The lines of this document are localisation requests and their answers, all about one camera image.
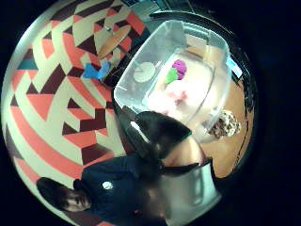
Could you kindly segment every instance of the man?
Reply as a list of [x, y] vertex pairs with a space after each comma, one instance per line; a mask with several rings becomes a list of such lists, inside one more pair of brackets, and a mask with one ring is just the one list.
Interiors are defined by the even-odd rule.
[[136, 153], [115, 157], [84, 169], [73, 189], [49, 178], [40, 178], [41, 196], [57, 209], [87, 211], [118, 226], [166, 225], [150, 210], [150, 195], [144, 179], [155, 182], [160, 174], [183, 173], [195, 164], [165, 168], [161, 159], [191, 134], [174, 119], [155, 112], [142, 112], [126, 128]]

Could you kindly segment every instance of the dark jacket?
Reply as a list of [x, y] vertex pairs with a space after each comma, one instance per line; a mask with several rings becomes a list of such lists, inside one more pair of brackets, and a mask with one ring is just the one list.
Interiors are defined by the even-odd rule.
[[74, 181], [74, 188], [83, 189], [91, 198], [87, 212], [118, 226], [166, 225], [161, 218], [142, 214], [150, 199], [139, 180], [143, 164], [138, 155], [131, 154], [85, 168], [82, 179]]

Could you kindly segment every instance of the red and black maze pattern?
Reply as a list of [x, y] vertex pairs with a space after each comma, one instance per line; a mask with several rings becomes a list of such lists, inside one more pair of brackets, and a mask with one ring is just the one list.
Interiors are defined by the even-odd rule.
[[[148, 30], [119, 0], [62, 4], [32, 40], [16, 70], [7, 74], [2, 129], [16, 170], [38, 199], [72, 224], [104, 226], [108, 224], [95, 216], [55, 210], [35, 183], [46, 176], [71, 186], [83, 168], [126, 154], [111, 89], [82, 74], [87, 63], [101, 67], [97, 52], [110, 36], [105, 26], [113, 31], [126, 24], [132, 27], [120, 44], [126, 51], [143, 41]], [[117, 48], [106, 59], [117, 67], [123, 57]]]

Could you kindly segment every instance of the black background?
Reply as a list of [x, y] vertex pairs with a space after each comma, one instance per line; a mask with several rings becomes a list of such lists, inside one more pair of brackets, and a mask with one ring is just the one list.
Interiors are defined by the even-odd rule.
[[[1, 1], [0, 63], [54, 1]], [[234, 31], [255, 66], [260, 119], [254, 150], [227, 198], [193, 225], [301, 225], [298, 110], [300, 1], [201, 1]], [[1, 225], [69, 225], [47, 211], [17, 176], [1, 140]]]

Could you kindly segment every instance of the badge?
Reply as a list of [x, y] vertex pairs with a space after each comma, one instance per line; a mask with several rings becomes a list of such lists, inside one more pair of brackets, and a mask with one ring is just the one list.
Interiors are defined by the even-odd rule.
[[103, 188], [105, 190], [108, 190], [108, 189], [112, 189], [113, 188], [113, 185], [111, 182], [103, 182]]

